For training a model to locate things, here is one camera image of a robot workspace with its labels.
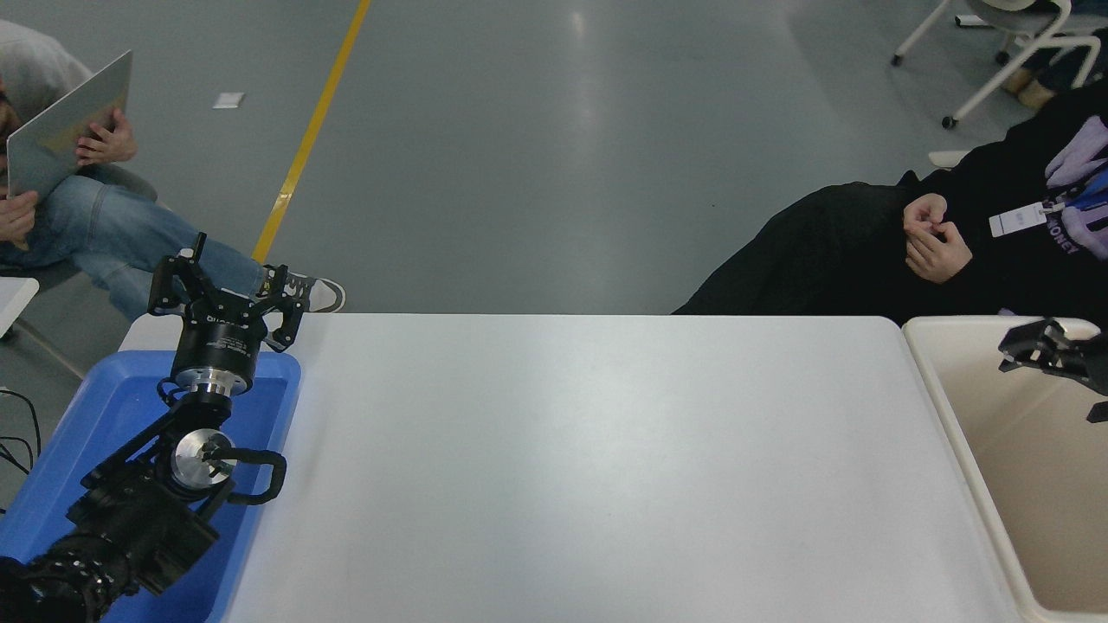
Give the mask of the person's right hand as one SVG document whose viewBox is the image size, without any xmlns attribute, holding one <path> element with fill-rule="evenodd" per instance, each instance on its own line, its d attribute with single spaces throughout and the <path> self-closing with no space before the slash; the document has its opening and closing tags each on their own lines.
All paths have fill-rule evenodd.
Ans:
<svg viewBox="0 0 1108 623">
<path fill-rule="evenodd" d="M 902 229 L 909 234 L 943 235 L 947 201 L 937 193 L 915 198 L 902 210 Z"/>
<path fill-rule="evenodd" d="M 1 241 L 28 248 L 27 236 L 35 225 L 38 193 L 24 192 L 1 201 Z"/>
</svg>

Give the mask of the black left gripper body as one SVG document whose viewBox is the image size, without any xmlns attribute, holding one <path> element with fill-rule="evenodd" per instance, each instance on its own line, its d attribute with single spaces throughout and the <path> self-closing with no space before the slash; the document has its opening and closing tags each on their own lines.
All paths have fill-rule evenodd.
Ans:
<svg viewBox="0 0 1108 623">
<path fill-rule="evenodd" d="M 253 377 L 268 335 L 264 316 L 277 304 L 250 299 L 234 292 L 207 292 L 184 308 L 177 354 L 171 375 L 182 377 L 214 369 Z"/>
</svg>

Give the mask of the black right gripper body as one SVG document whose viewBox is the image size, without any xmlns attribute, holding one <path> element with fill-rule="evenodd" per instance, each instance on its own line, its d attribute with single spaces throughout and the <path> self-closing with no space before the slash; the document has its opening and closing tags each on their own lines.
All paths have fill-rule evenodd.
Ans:
<svg viewBox="0 0 1108 623">
<path fill-rule="evenodd" d="M 1086 387 L 1100 395 L 1107 395 L 1107 334 L 1099 334 L 1079 344 L 1085 371 L 1081 379 Z"/>
</svg>

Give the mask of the person's left hand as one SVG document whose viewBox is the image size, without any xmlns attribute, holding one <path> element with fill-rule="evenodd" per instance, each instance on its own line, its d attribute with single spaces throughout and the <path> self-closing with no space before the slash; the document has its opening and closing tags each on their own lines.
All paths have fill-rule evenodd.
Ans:
<svg viewBox="0 0 1108 623">
<path fill-rule="evenodd" d="M 78 137 L 74 154 L 79 166 L 127 162 L 138 154 L 138 142 L 126 114 L 114 109 L 110 121 L 110 127 L 92 123 L 88 134 Z"/>
<path fill-rule="evenodd" d="M 973 261 L 970 245 L 954 223 L 911 225 L 904 234 L 905 264 L 920 279 L 944 284 Z"/>
</svg>

